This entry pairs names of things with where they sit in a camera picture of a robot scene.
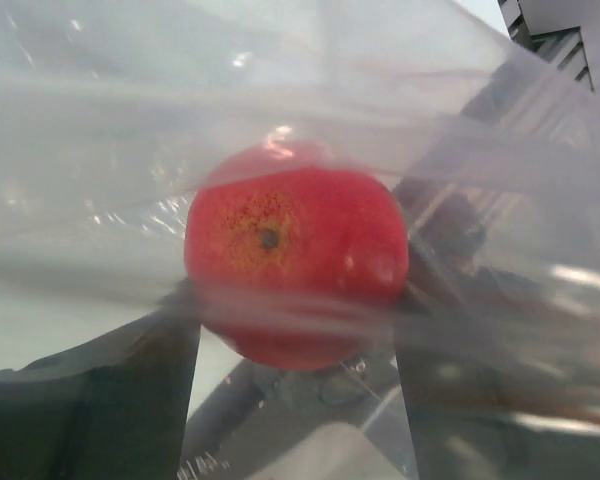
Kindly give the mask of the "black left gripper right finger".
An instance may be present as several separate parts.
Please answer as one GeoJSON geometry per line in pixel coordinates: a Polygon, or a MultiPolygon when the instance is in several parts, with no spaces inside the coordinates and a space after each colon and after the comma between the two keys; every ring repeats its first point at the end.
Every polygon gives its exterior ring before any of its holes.
{"type": "Polygon", "coordinates": [[[395,347],[423,479],[600,479],[600,319],[407,290],[395,347]]]}

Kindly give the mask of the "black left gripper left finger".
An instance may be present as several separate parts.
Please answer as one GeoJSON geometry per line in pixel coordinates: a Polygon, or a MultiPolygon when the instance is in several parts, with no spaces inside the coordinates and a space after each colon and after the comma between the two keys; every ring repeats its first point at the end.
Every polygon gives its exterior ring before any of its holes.
{"type": "Polygon", "coordinates": [[[174,479],[200,324],[180,281],[151,313],[0,370],[0,479],[174,479]]]}

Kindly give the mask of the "clear zip top bag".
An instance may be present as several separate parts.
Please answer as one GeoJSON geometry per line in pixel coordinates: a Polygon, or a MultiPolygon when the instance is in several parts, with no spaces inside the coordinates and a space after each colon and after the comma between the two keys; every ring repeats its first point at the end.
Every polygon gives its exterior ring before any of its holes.
{"type": "Polygon", "coordinates": [[[0,479],[600,479],[600,93],[452,1],[0,1],[0,479]]]}

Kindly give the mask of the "red fake apple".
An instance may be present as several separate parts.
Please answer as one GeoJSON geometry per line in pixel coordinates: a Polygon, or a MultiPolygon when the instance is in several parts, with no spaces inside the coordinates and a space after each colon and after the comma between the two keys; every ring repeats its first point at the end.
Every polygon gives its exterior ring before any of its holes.
{"type": "Polygon", "coordinates": [[[386,186],[356,170],[327,169],[311,143],[255,145],[222,161],[190,205],[184,264],[205,314],[204,326],[242,356],[268,366],[311,371],[364,349],[362,339],[309,333],[318,312],[293,321],[249,321],[222,313],[225,288],[316,294],[391,305],[405,286],[409,247],[402,212],[386,186]]]}

